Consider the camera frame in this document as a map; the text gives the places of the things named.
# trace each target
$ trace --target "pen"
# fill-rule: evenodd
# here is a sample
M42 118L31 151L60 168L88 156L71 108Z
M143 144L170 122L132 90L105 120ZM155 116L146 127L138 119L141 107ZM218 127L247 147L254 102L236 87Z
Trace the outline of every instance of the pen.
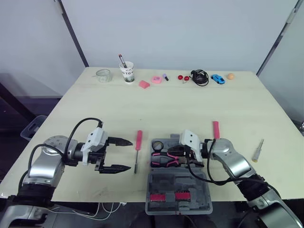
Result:
M124 58L123 58L122 54L119 54L118 56L119 56L120 61L121 61L122 64L123 64L123 67L124 67L124 68L128 68L127 65L126 65L126 63L125 63L125 61L124 61Z

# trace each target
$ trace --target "screwdriver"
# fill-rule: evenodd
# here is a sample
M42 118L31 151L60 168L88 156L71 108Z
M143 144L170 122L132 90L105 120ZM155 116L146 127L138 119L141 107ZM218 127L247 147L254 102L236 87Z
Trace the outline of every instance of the screwdriver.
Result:
M264 142L264 139L262 139L262 141L260 142L258 148L256 149L255 154L254 154L253 157L252 157L252 161L253 161L253 162L257 162L257 160L258 160L258 158L259 158L259 156L260 156L261 150L262 150L263 142Z
M138 151L141 149L142 145L142 137L143 136L143 131L137 131L137 137L136 137L136 160L135 160L135 167L134 167L134 173L137 171L137 159L138 159Z

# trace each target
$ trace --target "glass cup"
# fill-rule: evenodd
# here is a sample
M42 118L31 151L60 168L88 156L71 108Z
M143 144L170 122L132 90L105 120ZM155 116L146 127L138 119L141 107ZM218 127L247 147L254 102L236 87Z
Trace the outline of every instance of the glass cup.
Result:
M98 70L95 76L101 83L110 82L112 80L111 71L108 69Z

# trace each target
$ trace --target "pink screwdriver handle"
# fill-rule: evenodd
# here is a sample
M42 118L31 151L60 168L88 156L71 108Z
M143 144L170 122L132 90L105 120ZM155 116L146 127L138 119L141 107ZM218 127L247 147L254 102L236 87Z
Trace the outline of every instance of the pink screwdriver handle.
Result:
M137 137L136 137L136 148L135 150L139 151L142 146L142 137L143 136L143 131L137 131Z

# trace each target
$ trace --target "red bit holder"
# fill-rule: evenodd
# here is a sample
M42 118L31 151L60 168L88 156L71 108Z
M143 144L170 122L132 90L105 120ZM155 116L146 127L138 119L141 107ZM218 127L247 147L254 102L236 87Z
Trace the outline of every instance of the red bit holder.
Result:
M165 194L151 194L150 202L165 202L166 195Z
M175 193L176 201L190 201L191 194L190 192L176 192ZM150 194L150 202L165 202L166 194Z
M176 192L175 200L176 201L190 201L191 194L190 194L190 192Z

